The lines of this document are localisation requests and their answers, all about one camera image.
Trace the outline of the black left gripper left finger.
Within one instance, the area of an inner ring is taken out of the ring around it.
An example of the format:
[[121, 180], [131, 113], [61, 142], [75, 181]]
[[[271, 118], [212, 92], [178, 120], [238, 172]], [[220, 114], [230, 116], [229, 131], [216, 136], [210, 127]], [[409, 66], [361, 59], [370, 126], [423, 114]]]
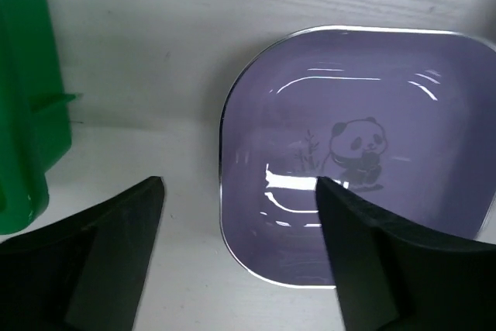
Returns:
[[3, 330], [131, 330], [166, 199], [149, 177], [1, 243]]

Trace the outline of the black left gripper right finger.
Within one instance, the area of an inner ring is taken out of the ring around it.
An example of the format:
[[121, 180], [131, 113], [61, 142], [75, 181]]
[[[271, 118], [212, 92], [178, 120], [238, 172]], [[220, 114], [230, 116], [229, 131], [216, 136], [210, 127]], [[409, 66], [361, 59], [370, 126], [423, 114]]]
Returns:
[[329, 178], [315, 200], [348, 330], [493, 330], [495, 247], [426, 228]]

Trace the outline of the purple square panda dish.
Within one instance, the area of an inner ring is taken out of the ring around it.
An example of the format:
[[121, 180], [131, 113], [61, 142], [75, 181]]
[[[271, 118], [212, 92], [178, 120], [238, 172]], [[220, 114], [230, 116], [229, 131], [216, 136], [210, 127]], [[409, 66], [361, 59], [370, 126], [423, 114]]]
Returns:
[[494, 43], [320, 26], [259, 53], [219, 125], [222, 236], [254, 277], [334, 287], [315, 205], [320, 176], [418, 224], [476, 238], [495, 199]]

